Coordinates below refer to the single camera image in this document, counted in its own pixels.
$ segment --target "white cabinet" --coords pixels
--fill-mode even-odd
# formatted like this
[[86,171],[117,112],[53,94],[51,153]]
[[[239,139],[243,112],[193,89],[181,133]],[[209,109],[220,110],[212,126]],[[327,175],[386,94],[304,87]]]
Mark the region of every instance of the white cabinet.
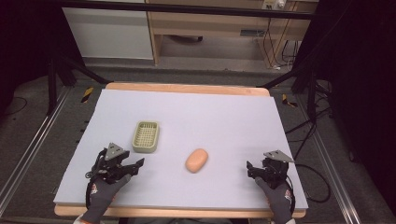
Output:
[[64,8],[64,15],[82,57],[153,60],[146,12]]

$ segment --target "gray glove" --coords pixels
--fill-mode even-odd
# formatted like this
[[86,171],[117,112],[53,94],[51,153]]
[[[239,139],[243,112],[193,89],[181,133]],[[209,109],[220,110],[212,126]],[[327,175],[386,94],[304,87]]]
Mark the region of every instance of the gray glove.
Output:
[[131,175],[125,175],[115,184],[107,184],[103,179],[98,178],[92,185],[91,206],[82,216],[81,220],[89,223],[99,223],[102,215],[113,201],[114,196],[131,179]]
[[290,221],[291,193],[286,183],[279,185],[276,189],[271,189],[261,177],[256,177],[255,181],[268,198],[275,223],[284,224]]

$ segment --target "wooden table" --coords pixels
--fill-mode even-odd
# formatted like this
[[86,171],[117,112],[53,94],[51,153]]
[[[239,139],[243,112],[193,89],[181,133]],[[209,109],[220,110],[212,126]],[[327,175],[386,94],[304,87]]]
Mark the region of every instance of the wooden table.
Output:
[[[109,90],[126,91],[165,91],[202,94],[231,94],[231,95],[257,95],[270,96],[266,89],[235,87],[235,86],[202,86],[179,84],[152,84],[152,83],[110,83],[106,86]],[[79,216],[86,211],[84,205],[56,204],[55,213],[58,216]],[[271,210],[208,210],[208,209],[163,209],[163,208],[129,208],[110,206],[105,216],[111,217],[246,217],[262,218],[271,217]],[[305,209],[296,209],[293,217],[304,217]]]

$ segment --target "white board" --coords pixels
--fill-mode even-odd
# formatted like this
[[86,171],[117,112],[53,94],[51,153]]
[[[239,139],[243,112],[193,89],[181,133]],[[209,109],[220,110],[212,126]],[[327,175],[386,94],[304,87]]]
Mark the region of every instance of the white board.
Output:
[[[140,120],[159,123],[158,146],[153,153],[133,151],[134,129]],[[131,151],[123,165],[145,158],[139,174],[118,193],[112,203],[116,206],[268,208],[264,193],[247,175],[246,162],[261,167],[263,152],[277,149],[291,157],[272,97],[102,90],[55,203],[85,203],[88,179],[84,175],[110,142]],[[192,174],[185,168],[185,160],[199,147],[209,158]],[[288,175],[296,208],[307,208],[293,163]]]

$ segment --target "small plastic basket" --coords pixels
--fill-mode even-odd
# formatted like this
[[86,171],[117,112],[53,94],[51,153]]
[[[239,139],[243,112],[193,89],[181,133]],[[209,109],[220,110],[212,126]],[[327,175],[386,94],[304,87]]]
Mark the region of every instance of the small plastic basket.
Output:
[[134,131],[132,147],[135,152],[150,153],[155,151],[160,127],[155,121],[140,121]]

